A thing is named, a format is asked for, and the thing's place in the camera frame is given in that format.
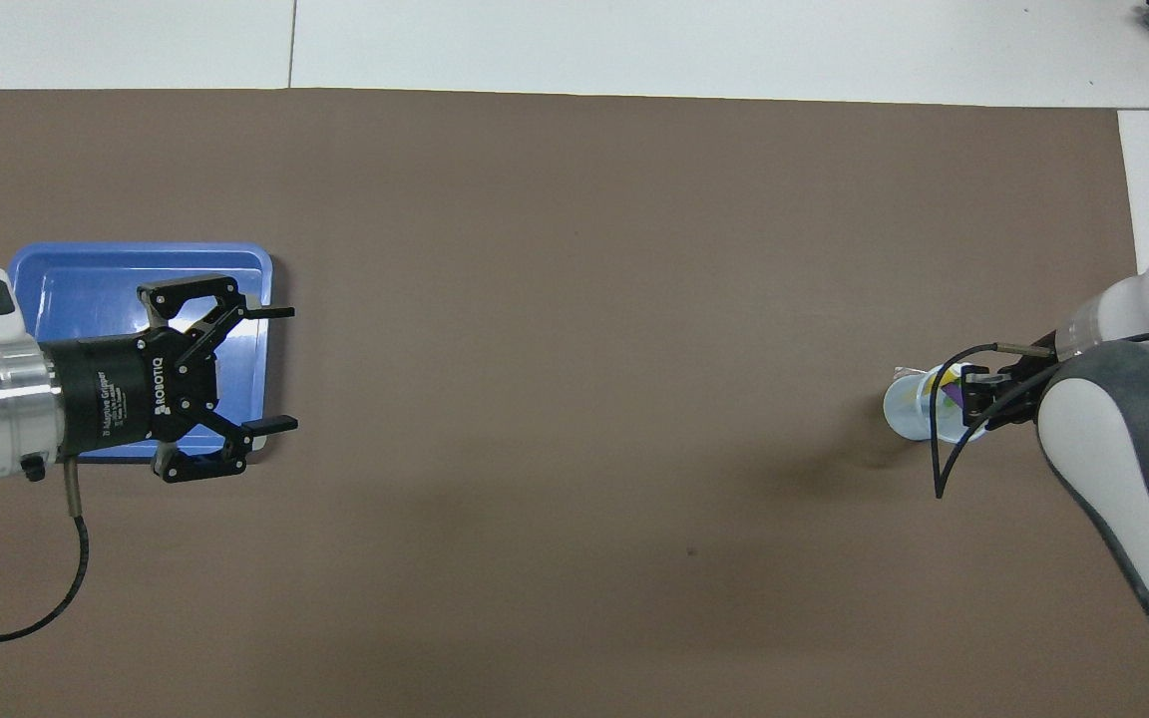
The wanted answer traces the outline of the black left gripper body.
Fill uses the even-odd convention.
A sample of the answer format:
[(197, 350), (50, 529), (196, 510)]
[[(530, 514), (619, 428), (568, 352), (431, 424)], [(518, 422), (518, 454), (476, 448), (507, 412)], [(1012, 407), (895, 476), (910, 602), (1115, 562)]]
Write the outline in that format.
[(169, 327), (44, 341), (60, 391), (61, 456), (186, 437), (199, 422), (180, 401), (195, 410), (218, 401), (215, 356), (179, 363), (191, 345), (188, 333)]

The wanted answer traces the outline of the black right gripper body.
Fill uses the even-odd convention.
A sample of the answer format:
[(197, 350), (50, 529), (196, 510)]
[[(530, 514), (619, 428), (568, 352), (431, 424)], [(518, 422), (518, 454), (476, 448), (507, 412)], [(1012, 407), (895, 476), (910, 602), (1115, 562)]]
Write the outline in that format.
[(1034, 420), (1041, 395), (1059, 363), (1056, 358), (1021, 356), (1012, 365), (1001, 368), (1008, 380), (998, 387), (998, 427), (1020, 426)]

